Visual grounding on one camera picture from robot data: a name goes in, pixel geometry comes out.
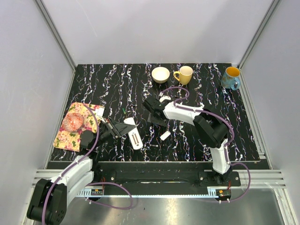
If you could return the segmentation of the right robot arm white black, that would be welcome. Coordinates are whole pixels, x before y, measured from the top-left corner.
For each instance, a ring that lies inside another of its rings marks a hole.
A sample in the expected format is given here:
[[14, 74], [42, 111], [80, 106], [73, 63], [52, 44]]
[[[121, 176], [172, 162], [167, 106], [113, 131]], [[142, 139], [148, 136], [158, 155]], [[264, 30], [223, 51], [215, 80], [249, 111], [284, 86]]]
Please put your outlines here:
[[169, 97], [148, 97], [142, 104], [150, 112], [150, 121], [166, 126], [168, 120], [177, 120], [193, 125], [202, 144], [210, 149], [212, 172], [203, 175], [203, 182], [221, 185], [229, 180], [232, 171], [227, 142], [231, 126], [220, 116], [200, 107], [180, 105]]

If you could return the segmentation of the white remote control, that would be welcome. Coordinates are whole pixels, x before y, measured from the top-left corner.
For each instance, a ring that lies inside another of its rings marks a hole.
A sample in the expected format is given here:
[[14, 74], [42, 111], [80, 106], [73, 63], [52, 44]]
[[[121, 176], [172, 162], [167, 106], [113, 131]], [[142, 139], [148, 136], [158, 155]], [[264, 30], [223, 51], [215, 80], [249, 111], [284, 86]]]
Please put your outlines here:
[[128, 137], [134, 150], [139, 150], [143, 147], [143, 142], [138, 132], [136, 123], [133, 117], [124, 119], [125, 124], [134, 125], [135, 128], [128, 133]]

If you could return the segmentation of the white battery cover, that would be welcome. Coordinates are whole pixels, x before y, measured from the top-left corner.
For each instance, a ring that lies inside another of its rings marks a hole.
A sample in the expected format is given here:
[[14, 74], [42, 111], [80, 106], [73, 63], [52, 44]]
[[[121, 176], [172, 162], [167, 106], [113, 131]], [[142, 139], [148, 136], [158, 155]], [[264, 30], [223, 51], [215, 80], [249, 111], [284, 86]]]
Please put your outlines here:
[[166, 131], [166, 132], [164, 132], [164, 133], [160, 136], [160, 139], [161, 139], [162, 141], [164, 141], [170, 134], [171, 134], [170, 131]]

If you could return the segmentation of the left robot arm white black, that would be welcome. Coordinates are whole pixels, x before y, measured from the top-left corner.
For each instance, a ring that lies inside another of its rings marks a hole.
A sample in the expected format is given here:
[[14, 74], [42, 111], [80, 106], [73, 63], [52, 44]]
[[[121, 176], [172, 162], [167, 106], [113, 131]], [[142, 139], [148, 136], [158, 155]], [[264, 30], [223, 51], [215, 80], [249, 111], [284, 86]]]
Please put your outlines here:
[[33, 190], [26, 217], [44, 225], [59, 225], [67, 212], [67, 207], [74, 198], [85, 197], [89, 203], [104, 194], [104, 186], [121, 187], [113, 182], [96, 181], [98, 174], [96, 162], [90, 153], [99, 142], [111, 137], [122, 137], [126, 134], [137, 134], [133, 118], [119, 123], [110, 118], [103, 118], [104, 130], [96, 126], [96, 132], [85, 130], [80, 134], [80, 146], [87, 151], [58, 175], [50, 179], [40, 179]]

